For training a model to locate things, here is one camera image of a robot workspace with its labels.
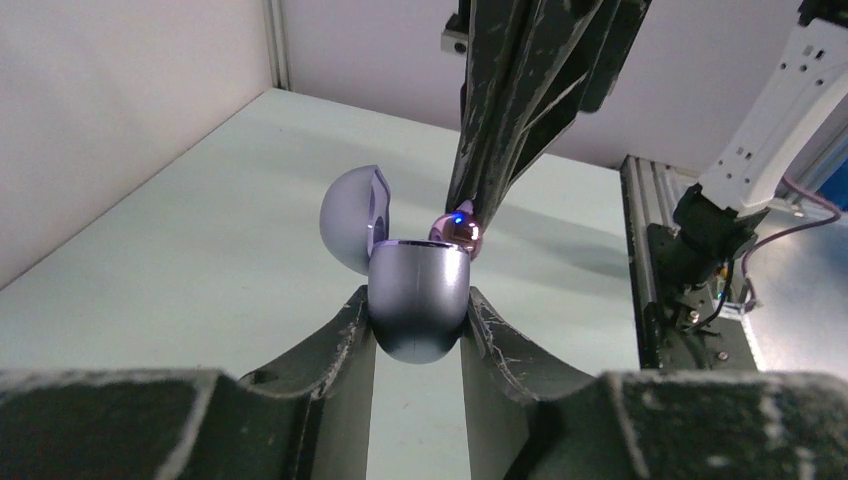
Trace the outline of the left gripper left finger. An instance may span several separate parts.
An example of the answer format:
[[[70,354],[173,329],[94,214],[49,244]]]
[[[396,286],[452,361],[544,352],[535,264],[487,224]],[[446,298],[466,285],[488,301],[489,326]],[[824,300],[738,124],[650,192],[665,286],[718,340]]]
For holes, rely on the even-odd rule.
[[[234,379],[216,369],[5,370],[5,479],[362,479],[376,342],[367,290]]]

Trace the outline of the blue round disc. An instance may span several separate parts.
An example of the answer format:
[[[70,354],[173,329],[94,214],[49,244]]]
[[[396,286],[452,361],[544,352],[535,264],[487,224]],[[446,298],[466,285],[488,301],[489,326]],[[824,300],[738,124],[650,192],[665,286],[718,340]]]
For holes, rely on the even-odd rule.
[[[391,191],[376,165],[335,179],[322,200],[319,231],[342,265],[367,278],[367,316],[391,358],[429,364],[446,356],[466,318],[470,254],[442,240],[392,239]]]

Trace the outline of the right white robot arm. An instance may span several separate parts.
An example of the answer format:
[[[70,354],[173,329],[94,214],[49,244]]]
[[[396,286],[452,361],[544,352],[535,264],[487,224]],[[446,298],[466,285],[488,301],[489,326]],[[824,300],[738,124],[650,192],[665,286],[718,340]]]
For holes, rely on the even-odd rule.
[[[647,14],[645,1],[462,1],[447,27],[465,37],[461,129],[448,211],[480,229],[510,187],[610,93]],[[740,256],[801,149],[847,93],[847,5],[805,1],[779,63],[715,162],[679,201],[687,252]]]

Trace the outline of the purple ear tips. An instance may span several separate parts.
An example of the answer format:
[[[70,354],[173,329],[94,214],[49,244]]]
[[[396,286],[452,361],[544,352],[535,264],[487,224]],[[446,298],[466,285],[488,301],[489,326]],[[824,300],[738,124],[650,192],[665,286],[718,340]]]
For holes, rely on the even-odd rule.
[[[441,215],[433,222],[428,239],[458,245],[474,261],[482,250],[483,233],[474,215],[473,202],[465,200],[456,210]]]

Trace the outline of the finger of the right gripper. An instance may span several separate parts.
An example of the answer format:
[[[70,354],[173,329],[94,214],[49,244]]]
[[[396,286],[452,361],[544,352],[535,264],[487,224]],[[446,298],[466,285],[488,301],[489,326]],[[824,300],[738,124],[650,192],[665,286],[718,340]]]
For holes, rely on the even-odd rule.
[[[522,160],[535,160],[581,113],[603,104],[650,7],[647,1],[535,1],[515,87],[531,113]]]
[[[515,98],[535,1],[461,1],[449,25],[465,35],[460,140],[445,211],[492,216],[535,157],[522,160],[531,113]]]

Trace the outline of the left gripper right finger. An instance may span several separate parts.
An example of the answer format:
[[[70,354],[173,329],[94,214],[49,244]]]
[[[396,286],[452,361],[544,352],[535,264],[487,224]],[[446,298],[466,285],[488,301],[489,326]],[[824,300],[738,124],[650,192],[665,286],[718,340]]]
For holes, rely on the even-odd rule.
[[[475,479],[843,479],[847,385],[820,373],[589,375],[477,289],[460,340]]]

